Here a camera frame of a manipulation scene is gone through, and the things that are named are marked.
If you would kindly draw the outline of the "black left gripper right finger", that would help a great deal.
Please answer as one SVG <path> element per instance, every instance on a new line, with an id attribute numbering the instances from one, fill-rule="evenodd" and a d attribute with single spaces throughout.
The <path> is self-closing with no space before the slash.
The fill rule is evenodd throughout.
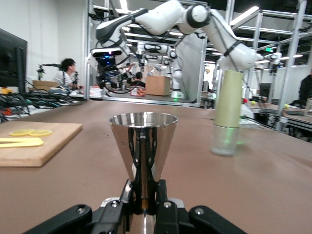
<path id="1" fill-rule="evenodd" d="M 182 200 L 169 199 L 164 179 L 156 190 L 157 234 L 244 234 L 245 232 L 203 205 L 187 211 Z"/>

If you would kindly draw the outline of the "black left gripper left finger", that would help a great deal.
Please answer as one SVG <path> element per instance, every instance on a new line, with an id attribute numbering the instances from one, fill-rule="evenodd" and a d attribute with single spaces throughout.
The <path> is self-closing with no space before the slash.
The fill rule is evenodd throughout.
<path id="1" fill-rule="evenodd" d="M 127 210 L 132 197 L 132 184 L 127 180 L 119 197 L 102 201 L 93 211 L 78 204 L 26 231 L 27 234 L 125 234 L 130 228 Z"/>

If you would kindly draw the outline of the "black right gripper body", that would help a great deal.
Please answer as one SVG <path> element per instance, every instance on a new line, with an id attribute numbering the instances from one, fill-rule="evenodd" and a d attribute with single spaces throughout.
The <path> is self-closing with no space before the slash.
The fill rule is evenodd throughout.
<path id="1" fill-rule="evenodd" d="M 117 69 L 115 58 L 99 58 L 97 66 L 97 82 L 107 82 L 111 78 L 120 75 L 120 70 Z"/>

